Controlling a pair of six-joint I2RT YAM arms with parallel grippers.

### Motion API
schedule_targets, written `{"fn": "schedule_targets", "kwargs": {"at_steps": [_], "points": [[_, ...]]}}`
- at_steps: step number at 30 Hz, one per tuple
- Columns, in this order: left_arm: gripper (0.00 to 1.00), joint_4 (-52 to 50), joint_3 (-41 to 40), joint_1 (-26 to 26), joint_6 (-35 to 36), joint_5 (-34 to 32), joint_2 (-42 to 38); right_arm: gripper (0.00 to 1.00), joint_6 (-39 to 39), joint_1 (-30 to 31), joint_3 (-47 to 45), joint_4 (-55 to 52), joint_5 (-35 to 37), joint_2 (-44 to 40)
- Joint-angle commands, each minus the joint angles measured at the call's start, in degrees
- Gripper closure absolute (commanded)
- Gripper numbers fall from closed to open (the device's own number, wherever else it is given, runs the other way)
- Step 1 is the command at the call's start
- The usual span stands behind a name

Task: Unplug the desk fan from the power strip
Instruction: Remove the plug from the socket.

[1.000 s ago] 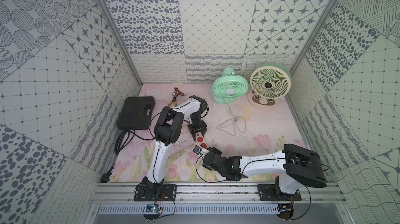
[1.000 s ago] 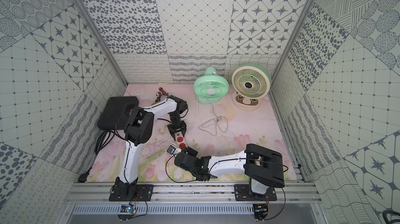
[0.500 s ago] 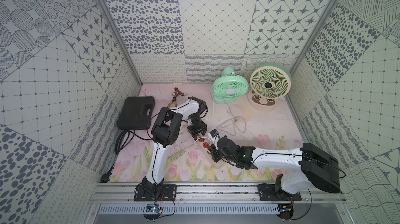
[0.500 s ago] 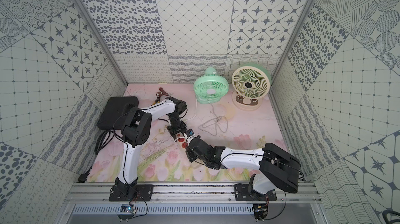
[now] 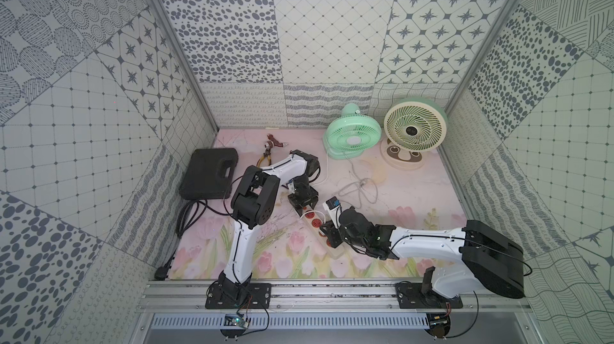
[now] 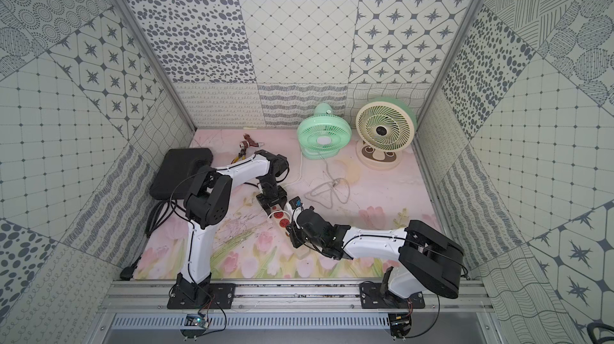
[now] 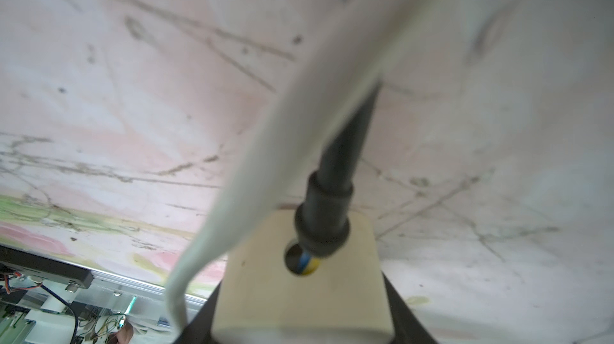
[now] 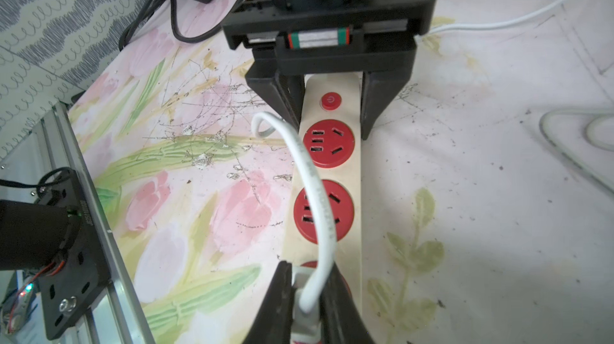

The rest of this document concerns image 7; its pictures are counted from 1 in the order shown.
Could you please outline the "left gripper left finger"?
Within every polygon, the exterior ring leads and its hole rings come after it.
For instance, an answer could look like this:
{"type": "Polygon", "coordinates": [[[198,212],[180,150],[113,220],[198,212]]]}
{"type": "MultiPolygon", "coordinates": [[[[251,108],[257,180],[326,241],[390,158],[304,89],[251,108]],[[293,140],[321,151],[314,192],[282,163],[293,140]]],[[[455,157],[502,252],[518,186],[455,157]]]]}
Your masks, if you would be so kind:
{"type": "Polygon", "coordinates": [[[174,344],[217,344],[212,328],[221,286],[221,283],[217,285],[192,322],[175,339],[174,344]]]}

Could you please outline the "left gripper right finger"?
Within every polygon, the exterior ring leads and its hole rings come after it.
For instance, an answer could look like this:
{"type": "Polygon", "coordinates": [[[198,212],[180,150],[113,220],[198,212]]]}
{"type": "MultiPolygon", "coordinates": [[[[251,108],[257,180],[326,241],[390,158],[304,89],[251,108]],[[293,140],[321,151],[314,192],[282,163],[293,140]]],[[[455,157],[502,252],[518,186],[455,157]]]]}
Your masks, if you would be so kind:
{"type": "Polygon", "coordinates": [[[438,344],[409,309],[390,280],[382,275],[393,322],[393,338],[390,344],[438,344]]]}

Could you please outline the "cream power strip red sockets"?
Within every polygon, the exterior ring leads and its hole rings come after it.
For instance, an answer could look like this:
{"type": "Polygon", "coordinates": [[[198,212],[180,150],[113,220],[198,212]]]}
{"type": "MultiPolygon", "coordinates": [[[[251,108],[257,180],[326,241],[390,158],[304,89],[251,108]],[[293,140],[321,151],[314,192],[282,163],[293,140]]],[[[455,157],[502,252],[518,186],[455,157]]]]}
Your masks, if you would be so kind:
{"type": "Polygon", "coordinates": [[[309,275],[285,255],[293,211],[275,211],[230,252],[215,308],[219,343],[389,343],[393,320],[371,222],[349,214],[350,236],[309,275]]]}

